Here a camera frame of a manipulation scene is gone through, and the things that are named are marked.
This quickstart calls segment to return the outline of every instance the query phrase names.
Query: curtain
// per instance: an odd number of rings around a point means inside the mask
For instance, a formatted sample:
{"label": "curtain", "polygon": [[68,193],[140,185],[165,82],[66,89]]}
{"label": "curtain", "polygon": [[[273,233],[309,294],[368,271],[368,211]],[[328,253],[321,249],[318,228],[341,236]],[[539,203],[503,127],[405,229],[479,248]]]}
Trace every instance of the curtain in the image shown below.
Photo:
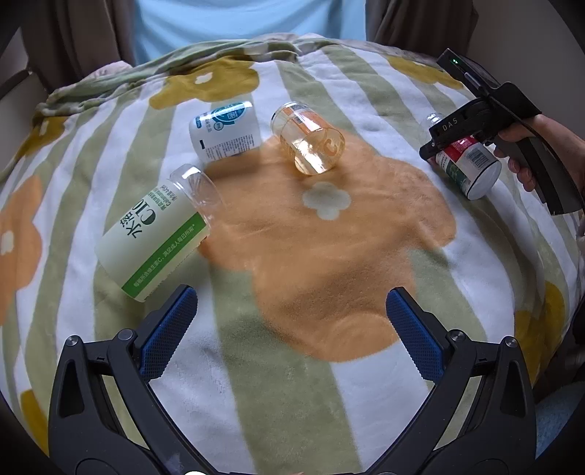
{"label": "curtain", "polygon": [[135,63],[133,0],[44,0],[22,25],[29,67],[50,91],[96,69]]}
{"label": "curtain", "polygon": [[476,23],[473,0],[366,0],[368,41],[434,57],[466,54]]}

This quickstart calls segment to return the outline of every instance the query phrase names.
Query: red label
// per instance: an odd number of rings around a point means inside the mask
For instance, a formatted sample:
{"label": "red label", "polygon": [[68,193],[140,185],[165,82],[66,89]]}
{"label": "red label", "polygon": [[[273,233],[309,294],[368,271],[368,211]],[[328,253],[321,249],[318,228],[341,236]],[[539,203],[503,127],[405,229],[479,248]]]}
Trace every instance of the red label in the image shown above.
{"label": "red label", "polygon": [[463,152],[476,143],[478,142],[473,137],[465,137],[461,140],[453,142],[444,150],[444,152],[451,160],[457,162],[461,158],[461,155],[463,155]]}

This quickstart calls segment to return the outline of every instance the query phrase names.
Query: screw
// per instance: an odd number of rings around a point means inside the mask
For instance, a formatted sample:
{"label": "screw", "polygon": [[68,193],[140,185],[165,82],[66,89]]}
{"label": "screw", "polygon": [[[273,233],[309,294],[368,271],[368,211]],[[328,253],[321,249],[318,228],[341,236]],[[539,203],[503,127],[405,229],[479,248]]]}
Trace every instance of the screw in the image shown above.
{"label": "screw", "polygon": [[518,346],[518,340],[516,340],[516,338],[514,338],[513,336],[507,336],[506,338],[504,338],[504,342],[510,348],[516,348]]}
{"label": "screw", "polygon": [[132,336],[134,335],[134,332],[132,330],[130,330],[129,328],[125,328],[124,330],[120,330],[118,332],[118,339],[119,340],[129,340],[130,338],[132,338]]}
{"label": "screw", "polygon": [[451,330],[449,332],[449,337],[454,342],[462,342],[463,340],[465,340],[465,333],[463,333],[461,330]]}
{"label": "screw", "polygon": [[65,340],[67,346],[75,346],[77,343],[79,343],[79,337],[77,335],[71,335]]}

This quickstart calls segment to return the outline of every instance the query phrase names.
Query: blue textured pad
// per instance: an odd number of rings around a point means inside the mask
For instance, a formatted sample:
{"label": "blue textured pad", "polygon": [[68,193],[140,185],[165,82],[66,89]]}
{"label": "blue textured pad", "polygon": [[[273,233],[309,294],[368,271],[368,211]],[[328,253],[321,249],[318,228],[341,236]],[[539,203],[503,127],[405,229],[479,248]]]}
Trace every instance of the blue textured pad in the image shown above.
{"label": "blue textured pad", "polygon": [[197,313],[197,294],[186,289],[164,316],[142,348],[140,374],[146,381],[159,378]]}
{"label": "blue textured pad", "polygon": [[437,383],[443,376],[441,347],[396,290],[388,293],[386,315],[423,379]]}

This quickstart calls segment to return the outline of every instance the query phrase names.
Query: floral blanket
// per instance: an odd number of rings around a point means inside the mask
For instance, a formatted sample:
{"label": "floral blanket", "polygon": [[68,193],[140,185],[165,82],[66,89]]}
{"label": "floral blanket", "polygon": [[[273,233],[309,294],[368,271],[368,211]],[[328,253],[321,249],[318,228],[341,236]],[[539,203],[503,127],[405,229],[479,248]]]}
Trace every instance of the floral blanket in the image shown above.
{"label": "floral blanket", "polygon": [[[54,92],[0,192],[0,390],[14,413],[46,450],[65,338],[136,327],[181,283],[198,313],[151,386],[222,471],[360,472],[392,444],[430,388],[385,316],[397,285],[448,329],[514,334],[534,381],[583,293],[578,216],[551,218],[505,166],[470,202],[418,157],[421,119],[471,97],[428,58],[290,35],[195,44]],[[210,237],[144,304],[130,299],[96,243],[193,161],[189,121],[238,100],[263,143],[208,167],[227,204]],[[332,171],[301,176],[271,136],[290,100],[343,131]]]}

